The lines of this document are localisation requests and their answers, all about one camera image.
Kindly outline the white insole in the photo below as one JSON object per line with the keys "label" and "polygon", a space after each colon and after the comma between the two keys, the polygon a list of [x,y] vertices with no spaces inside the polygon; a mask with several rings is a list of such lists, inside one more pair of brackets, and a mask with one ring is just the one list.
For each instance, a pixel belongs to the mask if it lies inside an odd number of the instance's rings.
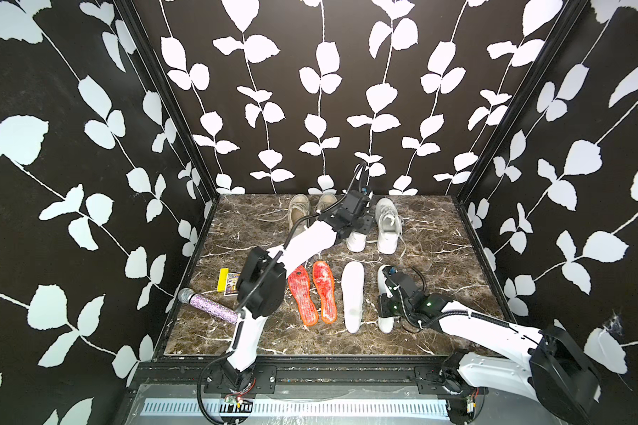
{"label": "white insole", "polygon": [[379,317],[377,317],[377,325],[385,334],[389,334],[393,331],[395,320],[395,314],[392,310],[393,293],[386,283],[386,278],[390,275],[392,268],[392,265],[384,265],[377,271],[377,288],[379,289],[379,298],[377,299]]}
{"label": "white insole", "polygon": [[349,333],[356,334],[363,318],[365,272],[363,264],[350,261],[344,267],[341,276],[344,320]]}

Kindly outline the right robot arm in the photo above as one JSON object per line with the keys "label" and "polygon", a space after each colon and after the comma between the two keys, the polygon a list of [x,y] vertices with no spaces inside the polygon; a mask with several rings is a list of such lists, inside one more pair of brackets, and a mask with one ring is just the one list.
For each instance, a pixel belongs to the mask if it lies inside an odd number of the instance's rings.
{"label": "right robot arm", "polygon": [[600,374],[570,334],[554,325],[537,329],[480,313],[451,297],[425,292],[424,283],[392,265],[377,271],[379,323],[400,319],[418,331],[463,338],[494,352],[459,350],[423,382],[445,391],[452,423],[478,416],[473,402],[489,389],[530,398],[568,424],[590,424]]}

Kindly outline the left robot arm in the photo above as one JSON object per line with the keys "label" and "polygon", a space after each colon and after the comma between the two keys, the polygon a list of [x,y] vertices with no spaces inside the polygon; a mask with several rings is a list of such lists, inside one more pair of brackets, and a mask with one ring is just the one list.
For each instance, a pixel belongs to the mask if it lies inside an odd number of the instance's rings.
{"label": "left robot arm", "polygon": [[287,278],[305,261],[362,231],[371,200],[370,189],[349,189],[335,203],[299,219],[280,246],[251,249],[237,281],[237,322],[226,371],[242,375],[253,369],[264,325],[282,304]]}

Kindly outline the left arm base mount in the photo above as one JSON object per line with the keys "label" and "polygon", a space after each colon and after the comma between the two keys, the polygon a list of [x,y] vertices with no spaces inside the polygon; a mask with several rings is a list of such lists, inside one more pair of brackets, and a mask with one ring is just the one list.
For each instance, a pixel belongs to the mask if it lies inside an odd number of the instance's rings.
{"label": "left arm base mount", "polygon": [[253,364],[237,371],[228,361],[220,361],[202,372],[202,390],[205,393],[240,393],[245,396],[273,394],[276,388],[275,366]]}

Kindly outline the red insole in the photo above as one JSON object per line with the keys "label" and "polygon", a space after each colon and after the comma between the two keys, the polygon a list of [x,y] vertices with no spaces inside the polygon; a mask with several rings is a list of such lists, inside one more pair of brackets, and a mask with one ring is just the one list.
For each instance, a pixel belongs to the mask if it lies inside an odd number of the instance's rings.
{"label": "red insole", "polygon": [[306,267],[300,265],[287,278],[287,285],[296,302],[304,326],[312,327],[319,320],[317,308],[310,297],[310,279]]}
{"label": "red insole", "polygon": [[327,324],[336,322],[338,308],[335,299],[335,281],[326,261],[319,260],[314,263],[312,279],[321,301],[321,320]]}

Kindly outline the beige sneaker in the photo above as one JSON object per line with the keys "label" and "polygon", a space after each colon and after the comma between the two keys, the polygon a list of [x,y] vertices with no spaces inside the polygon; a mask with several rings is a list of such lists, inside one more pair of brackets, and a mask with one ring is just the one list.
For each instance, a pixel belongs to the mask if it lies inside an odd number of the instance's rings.
{"label": "beige sneaker", "polygon": [[331,207],[337,201],[338,200],[334,194],[324,193],[322,194],[322,196],[320,196],[319,200],[317,201],[317,205],[315,206],[315,211],[317,213],[322,213],[324,210]]}
{"label": "beige sneaker", "polygon": [[306,195],[298,194],[291,199],[287,218],[289,230],[292,230],[292,237],[297,237],[308,229],[311,220],[303,221],[302,218],[310,215],[310,209],[310,201]]}

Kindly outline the white sneaker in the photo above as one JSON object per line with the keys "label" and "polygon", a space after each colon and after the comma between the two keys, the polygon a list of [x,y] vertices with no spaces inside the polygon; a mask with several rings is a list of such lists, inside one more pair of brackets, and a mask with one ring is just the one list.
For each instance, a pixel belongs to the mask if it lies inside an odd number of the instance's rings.
{"label": "white sneaker", "polygon": [[347,238],[347,249],[352,253],[361,253],[365,250],[367,235],[358,231],[353,231]]}
{"label": "white sneaker", "polygon": [[381,198],[377,202],[375,219],[377,221],[377,249],[386,255],[394,254],[402,235],[402,220],[391,199]]}

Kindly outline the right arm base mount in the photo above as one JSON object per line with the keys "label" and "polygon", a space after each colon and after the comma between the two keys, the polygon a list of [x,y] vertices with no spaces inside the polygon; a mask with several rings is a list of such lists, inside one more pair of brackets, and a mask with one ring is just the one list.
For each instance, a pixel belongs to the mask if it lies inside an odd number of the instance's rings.
{"label": "right arm base mount", "polygon": [[433,366],[418,366],[411,379],[422,395],[436,395],[440,398],[472,398],[486,396],[486,387],[469,385],[454,369]]}

